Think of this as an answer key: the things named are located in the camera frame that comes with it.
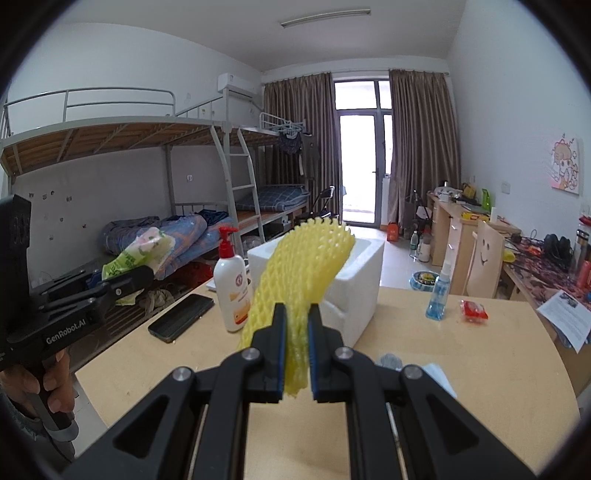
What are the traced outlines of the person's left hand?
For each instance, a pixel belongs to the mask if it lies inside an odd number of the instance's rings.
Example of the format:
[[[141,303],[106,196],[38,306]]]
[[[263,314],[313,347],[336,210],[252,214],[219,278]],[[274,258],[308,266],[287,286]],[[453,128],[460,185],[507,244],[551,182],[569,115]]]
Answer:
[[[30,372],[20,365],[10,367],[1,373],[1,386],[13,403],[23,407],[33,417],[37,416],[28,395],[38,395],[40,384]],[[55,364],[46,369],[43,388],[49,393],[47,405],[51,412],[73,411],[75,393],[70,374],[70,357],[66,350],[58,352]]]

